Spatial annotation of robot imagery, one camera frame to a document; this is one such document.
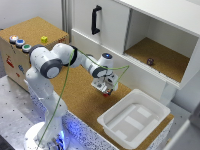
white robotic arm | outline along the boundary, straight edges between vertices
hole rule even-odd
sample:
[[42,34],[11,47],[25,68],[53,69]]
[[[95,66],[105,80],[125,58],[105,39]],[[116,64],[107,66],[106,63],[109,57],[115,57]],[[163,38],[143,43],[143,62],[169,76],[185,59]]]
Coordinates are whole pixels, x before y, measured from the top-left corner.
[[[87,56],[90,58],[88,59],[77,48],[62,43],[56,44],[51,51],[42,45],[33,46],[29,53],[32,66],[26,73],[26,83],[47,108],[45,124],[34,139],[36,144],[42,139],[42,150],[55,149],[49,143],[55,142],[58,137],[61,137],[61,132],[63,131],[62,116],[67,112],[67,106],[61,99],[59,103],[60,107],[56,111],[51,124],[48,126],[59,99],[59,95],[54,91],[49,79],[55,78],[60,73],[62,66],[69,65],[70,55],[73,51],[70,67],[75,68],[82,65],[93,76],[92,85],[95,88],[104,93],[110,90],[108,92],[109,95],[113,90],[115,91],[118,88],[118,76],[112,70],[106,69],[113,67],[113,60],[110,54],[102,54],[101,58],[97,61],[91,55]],[[63,144],[62,146],[60,145],[59,149],[66,149],[65,137],[62,141]]]

small object on shelf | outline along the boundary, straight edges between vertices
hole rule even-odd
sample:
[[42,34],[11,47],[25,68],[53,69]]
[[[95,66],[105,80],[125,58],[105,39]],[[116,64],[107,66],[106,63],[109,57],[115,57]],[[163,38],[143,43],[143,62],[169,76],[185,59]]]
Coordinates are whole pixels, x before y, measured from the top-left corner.
[[154,60],[153,60],[152,58],[149,58],[149,59],[147,60],[147,65],[152,66],[153,63],[154,63]]
[[41,37],[41,42],[42,43],[47,43],[48,38],[46,36]]
[[25,41],[24,40],[22,40],[22,39],[18,39],[17,41],[16,41],[16,47],[17,48],[22,48],[22,46],[25,44]]
[[9,39],[10,39],[10,44],[15,44],[16,41],[18,40],[18,36],[12,35],[12,36],[10,36]]
[[24,53],[29,53],[30,49],[31,49],[31,45],[29,45],[29,44],[25,44],[22,46],[22,51]]

yellow object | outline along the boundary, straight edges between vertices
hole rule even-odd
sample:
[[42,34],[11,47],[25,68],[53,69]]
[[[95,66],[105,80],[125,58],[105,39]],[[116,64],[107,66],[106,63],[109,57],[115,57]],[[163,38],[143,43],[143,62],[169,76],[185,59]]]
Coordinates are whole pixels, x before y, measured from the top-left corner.
[[41,42],[42,43],[47,43],[47,37],[46,36],[41,37]]

cabinet door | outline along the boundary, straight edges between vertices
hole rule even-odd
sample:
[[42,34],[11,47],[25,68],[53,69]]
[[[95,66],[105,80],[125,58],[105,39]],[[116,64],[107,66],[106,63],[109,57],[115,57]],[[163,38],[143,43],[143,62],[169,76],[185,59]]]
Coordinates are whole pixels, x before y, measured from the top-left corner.
[[[96,6],[96,27],[100,32],[92,35],[92,11]],[[129,8],[113,0],[74,0],[73,29],[115,52],[124,52]]]

brown object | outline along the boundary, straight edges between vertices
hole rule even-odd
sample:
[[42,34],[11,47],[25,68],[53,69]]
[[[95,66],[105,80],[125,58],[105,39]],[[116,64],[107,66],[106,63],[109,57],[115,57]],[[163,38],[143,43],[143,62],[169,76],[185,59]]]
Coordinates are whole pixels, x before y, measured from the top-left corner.
[[125,51],[125,53],[145,64],[148,58],[154,59],[154,64],[151,66],[152,68],[178,82],[181,82],[190,60],[188,57],[149,38],[143,39]]
[[[63,88],[66,73],[67,68],[64,67],[56,78],[51,79],[51,83],[58,94],[61,93]],[[131,92],[131,89],[119,83],[117,91],[114,91],[109,97],[104,97],[100,91],[91,86],[92,80],[92,76],[81,66],[70,68],[62,98],[72,113],[122,150],[123,148],[120,145],[105,134],[103,127],[97,122],[97,118]],[[172,119],[173,115],[167,116],[136,150],[145,150]]]
[[[66,32],[40,17],[0,31],[0,50],[6,74],[25,90],[28,90],[24,79],[26,71],[30,68],[29,55],[23,53],[21,49],[17,49],[15,45],[10,44],[9,38],[12,35],[17,35],[20,39],[25,40],[26,44],[31,46],[42,44],[49,50],[57,43],[69,43],[69,36]],[[42,36],[48,37],[47,43],[41,42]],[[22,66],[24,71],[19,69],[19,65]]]

